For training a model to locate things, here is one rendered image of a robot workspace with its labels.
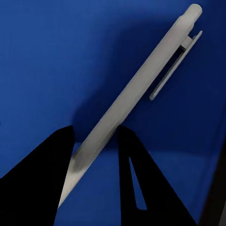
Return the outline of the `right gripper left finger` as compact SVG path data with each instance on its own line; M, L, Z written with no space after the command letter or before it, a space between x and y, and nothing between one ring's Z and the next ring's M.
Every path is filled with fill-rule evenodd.
M72 125L56 130L0 179L0 226L54 226L73 146Z

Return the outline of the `pen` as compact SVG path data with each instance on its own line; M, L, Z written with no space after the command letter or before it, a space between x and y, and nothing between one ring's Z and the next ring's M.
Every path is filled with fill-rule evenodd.
M124 122L124 119L130 114L143 94L149 89L151 83L170 61L176 50L180 48L183 49L182 53L149 96L151 101L176 71L181 61L202 34L200 32L192 39L188 36L201 14L201 6L193 4L183 15L179 16L144 64L138 69L133 79L128 82L114 103L99 119L99 123L93 127L94 129L84 139L70 159L58 207L68 197L74 186L79 183L79 180L105 147L106 143Z

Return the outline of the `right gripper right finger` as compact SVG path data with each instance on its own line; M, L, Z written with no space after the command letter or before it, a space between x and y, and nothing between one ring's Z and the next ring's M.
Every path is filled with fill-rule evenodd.
M121 226L198 226L136 133L118 127ZM137 208L129 157L147 210Z

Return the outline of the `folder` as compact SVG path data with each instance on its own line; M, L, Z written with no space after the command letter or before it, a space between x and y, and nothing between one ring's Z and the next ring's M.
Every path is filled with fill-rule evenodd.
M133 130L198 226L226 202L226 0L0 0L0 179L56 130L73 154L179 16L202 32L178 48L121 124ZM118 129L56 212L54 226L121 226ZM71 156L71 157L72 157ZM137 208L147 210L131 161Z

